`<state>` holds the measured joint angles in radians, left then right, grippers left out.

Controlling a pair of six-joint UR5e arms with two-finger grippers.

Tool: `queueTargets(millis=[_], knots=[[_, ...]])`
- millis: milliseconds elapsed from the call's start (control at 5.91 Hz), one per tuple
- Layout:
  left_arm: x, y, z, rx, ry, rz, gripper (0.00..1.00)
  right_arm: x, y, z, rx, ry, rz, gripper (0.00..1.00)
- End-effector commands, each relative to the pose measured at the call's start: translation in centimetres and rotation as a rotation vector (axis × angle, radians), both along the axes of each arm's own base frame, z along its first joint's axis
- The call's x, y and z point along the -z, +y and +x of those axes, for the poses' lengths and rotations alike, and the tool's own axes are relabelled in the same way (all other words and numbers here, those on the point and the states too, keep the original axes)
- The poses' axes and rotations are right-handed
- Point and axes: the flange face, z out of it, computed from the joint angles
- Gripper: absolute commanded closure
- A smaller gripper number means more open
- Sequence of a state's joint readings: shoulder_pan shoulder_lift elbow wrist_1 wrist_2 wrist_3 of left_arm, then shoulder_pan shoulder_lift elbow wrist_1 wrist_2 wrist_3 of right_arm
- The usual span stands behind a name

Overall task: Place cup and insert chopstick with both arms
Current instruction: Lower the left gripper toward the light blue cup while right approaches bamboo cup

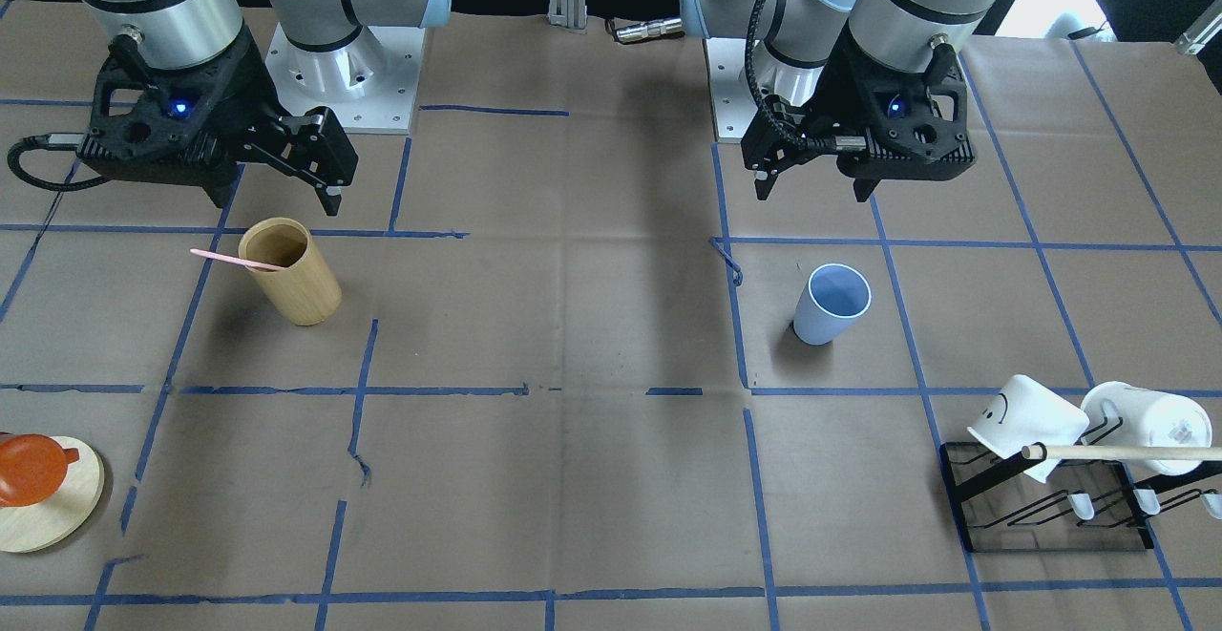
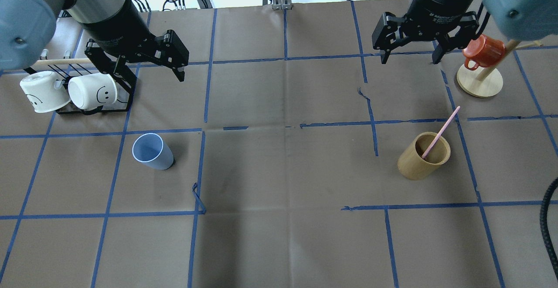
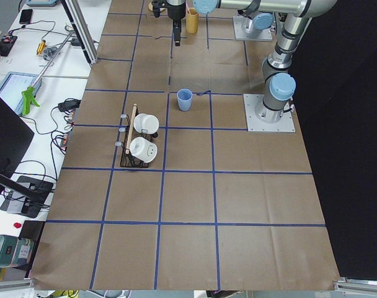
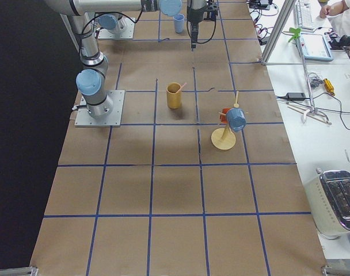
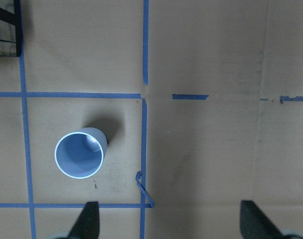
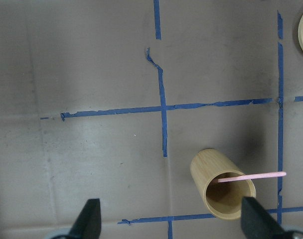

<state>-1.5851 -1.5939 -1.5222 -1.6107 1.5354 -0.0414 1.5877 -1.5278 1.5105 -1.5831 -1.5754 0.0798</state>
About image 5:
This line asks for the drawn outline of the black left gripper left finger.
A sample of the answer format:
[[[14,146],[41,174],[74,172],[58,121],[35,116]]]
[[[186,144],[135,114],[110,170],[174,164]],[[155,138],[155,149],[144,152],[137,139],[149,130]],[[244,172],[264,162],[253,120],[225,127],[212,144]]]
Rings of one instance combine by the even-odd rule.
[[[99,203],[87,202],[68,234],[69,239],[97,239],[100,233]]]

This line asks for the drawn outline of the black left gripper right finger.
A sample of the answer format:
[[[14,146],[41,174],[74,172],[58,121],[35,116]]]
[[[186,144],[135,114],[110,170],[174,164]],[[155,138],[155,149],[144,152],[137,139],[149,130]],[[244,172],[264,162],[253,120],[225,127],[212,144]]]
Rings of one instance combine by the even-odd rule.
[[[244,239],[283,239],[284,235],[251,200],[240,204],[240,233]]]

